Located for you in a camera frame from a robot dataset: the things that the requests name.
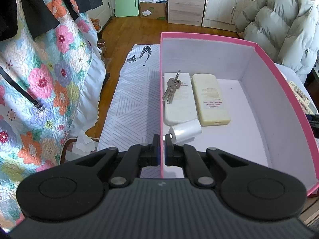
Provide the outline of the pink shoe box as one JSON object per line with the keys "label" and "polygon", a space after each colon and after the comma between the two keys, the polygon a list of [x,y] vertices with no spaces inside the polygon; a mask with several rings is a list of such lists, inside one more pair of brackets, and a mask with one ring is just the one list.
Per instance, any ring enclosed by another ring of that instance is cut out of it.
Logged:
{"label": "pink shoe box", "polygon": [[160,73],[216,76],[225,126],[204,127],[191,144],[216,147],[290,174],[309,194],[318,189],[318,147],[310,124],[289,84],[259,45],[201,33],[164,32]]}

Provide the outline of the floral quilt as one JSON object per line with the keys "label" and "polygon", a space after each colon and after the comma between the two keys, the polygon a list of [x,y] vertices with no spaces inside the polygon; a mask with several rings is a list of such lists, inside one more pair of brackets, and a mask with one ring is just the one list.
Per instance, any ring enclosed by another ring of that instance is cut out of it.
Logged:
{"label": "floral quilt", "polygon": [[18,2],[18,31],[1,40],[1,228],[24,216],[20,182],[59,165],[64,142],[93,127],[106,70],[87,12],[73,20],[54,3],[59,25],[32,38]]}

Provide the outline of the wooden shelf cabinet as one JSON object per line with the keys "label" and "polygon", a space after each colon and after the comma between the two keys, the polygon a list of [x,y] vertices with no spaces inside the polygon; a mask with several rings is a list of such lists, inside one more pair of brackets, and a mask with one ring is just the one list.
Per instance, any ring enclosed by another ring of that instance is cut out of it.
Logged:
{"label": "wooden shelf cabinet", "polygon": [[206,0],[168,0],[168,23],[201,26]]}

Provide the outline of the cardboard box on floor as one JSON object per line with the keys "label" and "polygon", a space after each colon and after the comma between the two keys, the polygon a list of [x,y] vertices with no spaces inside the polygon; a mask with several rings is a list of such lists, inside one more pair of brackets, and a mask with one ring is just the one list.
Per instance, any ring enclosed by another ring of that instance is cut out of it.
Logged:
{"label": "cardboard box on floor", "polygon": [[168,16],[168,2],[163,3],[140,3],[141,18],[153,20],[167,20]]}

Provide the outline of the grey puffer jacket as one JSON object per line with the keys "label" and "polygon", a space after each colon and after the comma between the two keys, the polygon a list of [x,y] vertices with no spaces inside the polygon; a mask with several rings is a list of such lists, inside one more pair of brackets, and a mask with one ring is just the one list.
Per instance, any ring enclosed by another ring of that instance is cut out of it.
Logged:
{"label": "grey puffer jacket", "polygon": [[318,5],[311,0],[254,0],[235,20],[243,39],[305,82],[318,53]]}

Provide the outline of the white remote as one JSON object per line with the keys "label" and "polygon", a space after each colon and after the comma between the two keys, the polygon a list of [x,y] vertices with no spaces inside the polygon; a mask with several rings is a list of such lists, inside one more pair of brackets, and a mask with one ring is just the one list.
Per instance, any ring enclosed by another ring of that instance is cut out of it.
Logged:
{"label": "white remote", "polygon": [[167,126],[197,119],[197,110],[191,78],[188,73],[180,73],[181,86],[176,90],[172,103],[164,103],[164,122]]}

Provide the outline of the white patterned tablecloth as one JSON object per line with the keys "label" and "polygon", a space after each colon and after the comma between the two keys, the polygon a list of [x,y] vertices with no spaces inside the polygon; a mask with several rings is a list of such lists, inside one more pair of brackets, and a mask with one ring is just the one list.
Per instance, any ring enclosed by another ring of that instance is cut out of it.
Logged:
{"label": "white patterned tablecloth", "polygon": [[[143,52],[135,45],[123,65],[108,110],[98,148],[148,143],[154,134],[166,134],[160,108],[160,52],[152,45]],[[306,187],[316,178],[314,164],[302,125],[277,79],[269,74],[269,90],[247,87],[240,80],[218,81],[230,123],[204,127],[187,141],[198,151],[216,147],[240,158],[290,174]]]}

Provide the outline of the cream remote back up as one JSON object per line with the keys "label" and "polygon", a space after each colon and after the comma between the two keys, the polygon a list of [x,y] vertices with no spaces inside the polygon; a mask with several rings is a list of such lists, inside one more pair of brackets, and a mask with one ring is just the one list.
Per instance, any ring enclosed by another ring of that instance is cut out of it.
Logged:
{"label": "cream remote back up", "polygon": [[192,76],[191,83],[201,126],[230,123],[217,78],[213,74],[199,73]]}

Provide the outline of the dark hanging clothes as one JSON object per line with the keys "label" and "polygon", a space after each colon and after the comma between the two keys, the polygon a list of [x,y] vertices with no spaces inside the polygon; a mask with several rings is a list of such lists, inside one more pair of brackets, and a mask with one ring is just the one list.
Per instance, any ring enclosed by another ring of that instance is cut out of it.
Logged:
{"label": "dark hanging clothes", "polygon": [[[87,12],[103,5],[102,0],[21,0],[25,21],[32,38],[36,38],[59,25],[58,18],[63,17],[53,10],[53,4],[59,7],[64,3],[73,20],[80,13]],[[12,38],[18,31],[18,2],[16,0],[1,0],[1,40]]]}

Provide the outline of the silver key bunch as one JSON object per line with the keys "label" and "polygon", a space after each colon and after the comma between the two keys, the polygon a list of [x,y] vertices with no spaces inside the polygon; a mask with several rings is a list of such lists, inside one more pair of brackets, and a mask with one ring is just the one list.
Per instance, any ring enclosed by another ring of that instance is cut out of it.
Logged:
{"label": "silver key bunch", "polygon": [[164,92],[164,95],[162,97],[163,101],[166,102],[167,104],[172,104],[172,101],[174,99],[174,94],[176,90],[178,90],[181,86],[181,81],[179,80],[179,74],[181,70],[178,70],[177,74],[175,75],[174,78],[170,78],[166,85],[167,88]]}

